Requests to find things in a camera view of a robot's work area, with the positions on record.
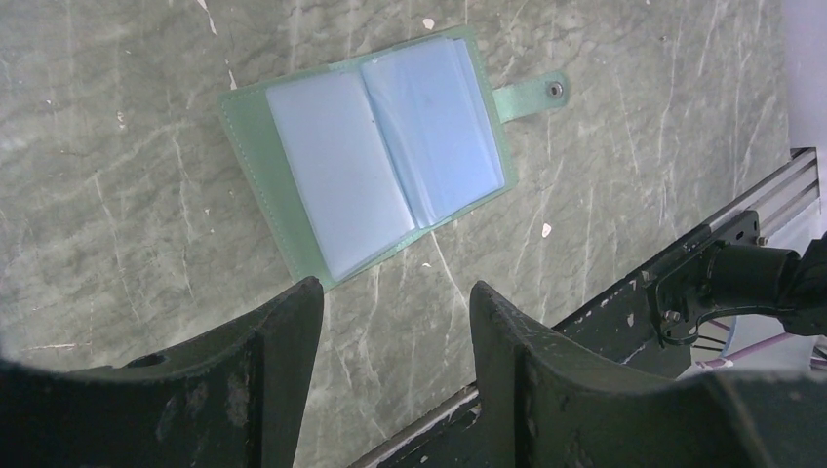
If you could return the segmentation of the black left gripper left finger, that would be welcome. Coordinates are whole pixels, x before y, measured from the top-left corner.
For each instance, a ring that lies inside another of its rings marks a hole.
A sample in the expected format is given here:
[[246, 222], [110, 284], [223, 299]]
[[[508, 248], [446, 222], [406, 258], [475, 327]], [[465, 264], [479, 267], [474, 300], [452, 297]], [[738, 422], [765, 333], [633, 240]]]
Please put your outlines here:
[[305, 278], [121, 368], [1, 364], [5, 467], [290, 467], [321, 333]]

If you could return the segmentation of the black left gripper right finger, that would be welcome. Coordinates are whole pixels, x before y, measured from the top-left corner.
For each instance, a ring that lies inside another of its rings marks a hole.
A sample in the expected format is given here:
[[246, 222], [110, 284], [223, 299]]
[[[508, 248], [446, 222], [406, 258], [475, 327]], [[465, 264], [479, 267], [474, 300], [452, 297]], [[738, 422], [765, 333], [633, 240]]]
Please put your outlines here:
[[541, 325], [485, 282], [469, 319], [495, 467], [822, 467], [826, 378], [711, 371], [671, 380]]

